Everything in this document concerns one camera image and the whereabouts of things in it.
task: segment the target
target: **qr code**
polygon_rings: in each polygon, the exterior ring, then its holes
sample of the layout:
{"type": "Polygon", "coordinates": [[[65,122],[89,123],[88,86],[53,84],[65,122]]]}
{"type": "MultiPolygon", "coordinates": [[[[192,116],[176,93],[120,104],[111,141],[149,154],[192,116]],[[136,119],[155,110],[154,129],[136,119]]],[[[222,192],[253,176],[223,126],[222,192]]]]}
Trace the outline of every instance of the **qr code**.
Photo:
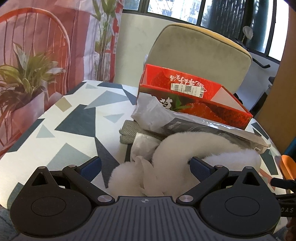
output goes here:
{"type": "Polygon", "coordinates": [[[184,92],[191,92],[191,88],[192,88],[191,85],[186,85],[184,92]]]}

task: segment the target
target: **strawberry box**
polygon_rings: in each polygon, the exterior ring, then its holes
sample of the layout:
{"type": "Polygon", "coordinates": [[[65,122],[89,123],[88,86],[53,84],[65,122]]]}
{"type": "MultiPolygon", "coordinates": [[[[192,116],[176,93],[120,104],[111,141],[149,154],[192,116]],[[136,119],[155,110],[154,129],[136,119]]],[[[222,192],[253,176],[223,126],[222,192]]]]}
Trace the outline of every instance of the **strawberry box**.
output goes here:
{"type": "Polygon", "coordinates": [[[251,113],[221,84],[147,64],[139,92],[155,96],[166,109],[245,129],[251,113]]]}

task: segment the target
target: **blue gripper pad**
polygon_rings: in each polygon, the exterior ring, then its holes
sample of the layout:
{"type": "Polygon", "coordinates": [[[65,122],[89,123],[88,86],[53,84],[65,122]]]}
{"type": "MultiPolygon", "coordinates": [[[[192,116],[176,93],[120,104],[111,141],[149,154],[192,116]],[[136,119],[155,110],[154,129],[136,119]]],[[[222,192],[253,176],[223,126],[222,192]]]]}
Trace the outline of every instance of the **blue gripper pad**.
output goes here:
{"type": "Polygon", "coordinates": [[[190,171],[200,182],[202,182],[215,172],[215,168],[198,157],[192,157],[190,160],[190,171]]]}
{"type": "Polygon", "coordinates": [[[76,171],[86,180],[91,182],[101,172],[101,169],[101,158],[96,156],[90,159],[89,161],[83,163],[81,166],[77,167],[76,171]]]}

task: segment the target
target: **window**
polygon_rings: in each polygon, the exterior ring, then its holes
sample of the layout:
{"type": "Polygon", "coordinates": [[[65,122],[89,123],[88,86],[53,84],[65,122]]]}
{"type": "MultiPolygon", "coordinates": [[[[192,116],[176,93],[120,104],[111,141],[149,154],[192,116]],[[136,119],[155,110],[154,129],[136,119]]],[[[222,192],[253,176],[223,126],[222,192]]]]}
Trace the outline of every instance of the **window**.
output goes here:
{"type": "Polygon", "coordinates": [[[196,24],[197,19],[196,19],[196,18],[189,17],[189,18],[188,18],[188,22],[189,22],[189,23],[196,24]]]}
{"type": "Polygon", "coordinates": [[[281,61],[286,43],[289,20],[289,5],[284,0],[276,2],[276,23],[269,56],[281,61]]]}
{"type": "Polygon", "coordinates": [[[124,11],[187,22],[208,28],[231,40],[242,40],[244,26],[253,29],[245,39],[250,52],[279,62],[287,36],[286,0],[125,0],[124,11]]]}
{"type": "Polygon", "coordinates": [[[170,17],[170,16],[172,16],[172,11],[163,9],[163,15],[170,17]]]}
{"type": "Polygon", "coordinates": [[[227,38],[238,38],[246,0],[206,0],[201,26],[227,38]]]}
{"type": "Polygon", "coordinates": [[[125,0],[124,9],[126,10],[138,10],[140,0],[125,0]]]}
{"type": "Polygon", "coordinates": [[[194,1],[192,3],[192,7],[191,7],[191,14],[196,14],[196,12],[199,12],[199,10],[200,10],[200,2],[199,1],[194,1]]]}
{"type": "Polygon", "coordinates": [[[196,24],[200,5],[201,1],[197,0],[150,0],[147,12],[169,16],[172,18],[196,24]]]}
{"type": "Polygon", "coordinates": [[[274,0],[255,0],[251,28],[253,29],[253,38],[248,40],[246,46],[261,53],[265,53],[271,19],[273,12],[274,0]]]}

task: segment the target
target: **plant pot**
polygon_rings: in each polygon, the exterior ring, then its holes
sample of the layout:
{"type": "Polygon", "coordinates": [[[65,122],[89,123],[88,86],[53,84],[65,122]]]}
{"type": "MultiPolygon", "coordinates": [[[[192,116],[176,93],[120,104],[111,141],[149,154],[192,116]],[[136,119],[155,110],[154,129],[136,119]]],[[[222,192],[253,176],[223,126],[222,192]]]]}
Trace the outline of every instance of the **plant pot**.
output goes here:
{"type": "Polygon", "coordinates": [[[13,129],[24,133],[44,113],[44,92],[12,113],[13,129]]]}
{"type": "Polygon", "coordinates": [[[44,109],[48,110],[52,105],[54,105],[58,100],[60,100],[63,95],[59,92],[54,92],[47,101],[45,101],[44,109]]]}

